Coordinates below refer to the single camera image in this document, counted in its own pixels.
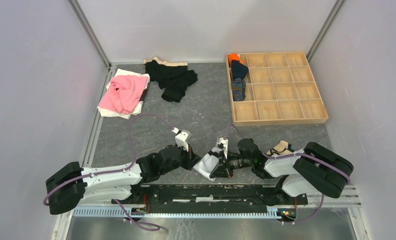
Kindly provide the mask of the white black garment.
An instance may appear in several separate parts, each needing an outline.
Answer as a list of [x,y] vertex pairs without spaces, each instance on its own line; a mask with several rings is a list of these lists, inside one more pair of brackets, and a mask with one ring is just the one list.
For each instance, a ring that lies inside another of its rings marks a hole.
[[201,158],[199,162],[193,166],[193,169],[208,180],[212,182],[215,181],[215,178],[211,178],[210,175],[217,167],[221,153],[221,148],[213,147],[207,154],[204,155],[204,157]]

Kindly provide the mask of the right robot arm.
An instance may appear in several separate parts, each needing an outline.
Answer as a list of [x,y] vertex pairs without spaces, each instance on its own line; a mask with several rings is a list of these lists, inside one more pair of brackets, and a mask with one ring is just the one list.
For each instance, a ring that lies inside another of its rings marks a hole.
[[228,150],[228,141],[220,138],[195,170],[207,179],[231,178],[235,169],[250,168],[261,179],[282,177],[275,199],[287,204],[300,194],[317,194],[337,199],[350,183],[353,164],[316,142],[292,150],[286,141],[264,153],[251,138],[238,142],[238,153]]

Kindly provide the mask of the navy striped boxer underwear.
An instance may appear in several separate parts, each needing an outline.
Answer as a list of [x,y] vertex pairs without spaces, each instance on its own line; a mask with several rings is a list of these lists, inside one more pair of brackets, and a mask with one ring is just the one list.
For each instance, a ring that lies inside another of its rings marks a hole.
[[235,78],[231,82],[232,98],[234,102],[244,101],[246,98],[246,82],[242,78]]

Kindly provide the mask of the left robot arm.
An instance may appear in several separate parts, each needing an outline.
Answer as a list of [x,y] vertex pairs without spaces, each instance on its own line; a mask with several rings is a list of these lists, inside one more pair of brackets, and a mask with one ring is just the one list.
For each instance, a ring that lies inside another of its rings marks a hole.
[[52,215],[69,212],[79,205],[110,200],[136,204],[143,197],[141,184],[154,182],[177,168],[191,170],[199,160],[191,146],[168,145],[122,165],[92,168],[70,162],[46,180],[47,195],[43,203]]

